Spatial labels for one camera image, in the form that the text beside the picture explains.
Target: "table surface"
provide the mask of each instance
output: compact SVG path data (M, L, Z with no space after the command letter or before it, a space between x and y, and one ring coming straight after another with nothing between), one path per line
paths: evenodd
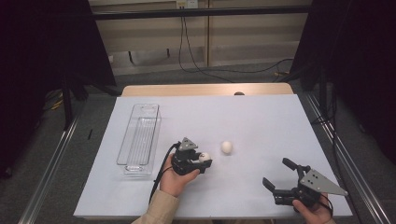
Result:
M125 97L139 95L141 90L153 96ZM207 96L215 90L222 96ZM174 96L177 91L185 96ZM236 91L247 96L224 96ZM161 92L166 96L159 97ZM264 83L125 88L123 97L116 102L74 215L85 218L142 215L165 151L187 136L199 145L198 151L209 152L214 161L204 175L186 187L176 218L297 217L291 207L275 205L272 193L261 183L262 178L267 177L278 189L296 186L297 174L283 165L283 157L311 165L336 181L298 97L291 93L288 84ZM136 179L125 176L116 159L132 106L141 103L159 104L163 121L153 175ZM219 150L224 140L233 142L231 155ZM335 216L351 216L344 197L331 195L330 199L337 208Z

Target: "black metal pole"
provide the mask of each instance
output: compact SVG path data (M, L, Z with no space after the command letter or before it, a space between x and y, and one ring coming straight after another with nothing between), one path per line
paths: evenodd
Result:
M62 75L62 97L64 98L64 130L66 131L73 119L72 102L70 97L70 88L67 80L67 75Z
M327 76L325 68L320 68L319 75L319 109L324 119L328 119L327 112Z
M172 18L172 17L203 17L203 16L232 16L232 15L257 15L257 14L291 14L307 13L311 6L291 7L227 7L227 8L189 8L189 9L167 9L149 11L108 11L94 12L92 14L47 14L57 19L65 20L127 20L127 19L149 19L149 18Z

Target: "gray carpet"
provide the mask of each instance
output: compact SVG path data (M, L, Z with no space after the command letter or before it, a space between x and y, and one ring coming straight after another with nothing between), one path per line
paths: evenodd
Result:
M238 71L258 71L268 67L269 64L249 64L224 66L221 69ZM282 63L279 71L288 71L290 62ZM235 73L235 72L208 72L211 76L221 76L231 82L273 82L276 67L260 73ZM117 77L118 89L126 85L142 84L175 84L175 83L221 83L227 82L217 77L202 73L187 73L181 70L149 73L141 75ZM316 118L306 100L306 92L302 92L299 80L290 83L293 90L299 95L305 112L310 120ZM91 170L97 149L100 146L109 117L115 104L115 97L108 96L95 88L87 87L90 97L84 105L81 118L75 129L61 164L57 170L50 189L47 192L35 223L129 223L131 220L87 221L73 217L79 196L84 183ZM379 150L375 140L367 133L361 132L359 121L353 113L338 99L336 114L337 132L344 145L356 162L361 173L369 183L379 201L383 204L392 221L396 221L396 167ZM0 223L18 223L35 187L44 174L54 149L63 134L64 112L60 107L57 110L47 111L35 134L32 136L24 153L14 167L14 174L10 179L0 182ZM345 168L341 164L340 171L332 153L332 144L320 125L313 125L313 129L323 147L329 163L337 176L343 176L345 183L342 187L349 190L352 201L349 204L354 212L353 217L337 218L337 223L375 223L365 202L355 188ZM276 223L302 223L301 219L280 219Z

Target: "metal frame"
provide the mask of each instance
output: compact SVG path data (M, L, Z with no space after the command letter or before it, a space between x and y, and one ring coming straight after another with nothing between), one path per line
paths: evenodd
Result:
M291 14L308 13L311 9L320 10L327 7L290 6L290 7L227 7L227 8L189 8L189 9L166 9L149 11L108 11L93 12L92 14L47 14L58 19L65 20L129 20L150 18L172 17L203 17L203 16L234 16L234 15L258 15L258 14Z
M309 104L311 104L312 109L316 114L316 116L318 118L323 118L320 112L319 102L317 98L312 93L308 93L306 95L306 98ZM322 128L329 137L329 140L332 142L334 127L330 122L325 121L325 119L320 119L319 121L322 121L321 122ZM352 182L355 184L355 187L358 190L359 194L361 195L361 198L363 199L367 208L372 214L375 223L391 223L388 215L385 212L385 209L383 208L383 205L375 196L375 193L364 179L363 175L356 166L355 162L350 157L347 148L344 146L343 142L341 141L341 138L338 135L335 136L334 143L335 143L336 155L341 160L341 163L343 163L349 177L351 178Z
M41 205L43 204L44 199L46 198L46 195L50 190L50 184L56 175L62 157L64 156L70 139L73 136L74 130L77 127L84 105L85 102L79 102L76 106L76 115L71 121L68 129L64 130L61 140L59 141L58 146L56 147L55 152L53 153L52 158L49 161L49 165L47 166L46 171L41 177L41 180L38 183L33 196L31 197L29 203L23 211L20 221L18 222L19 224L35 223L35 219L41 209Z

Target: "electrical outlet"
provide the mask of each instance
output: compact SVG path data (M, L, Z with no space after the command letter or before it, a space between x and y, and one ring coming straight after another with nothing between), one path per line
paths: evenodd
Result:
M177 9L187 8L186 0L176 0L176 8Z
M187 8L198 8L198 0L187 0Z

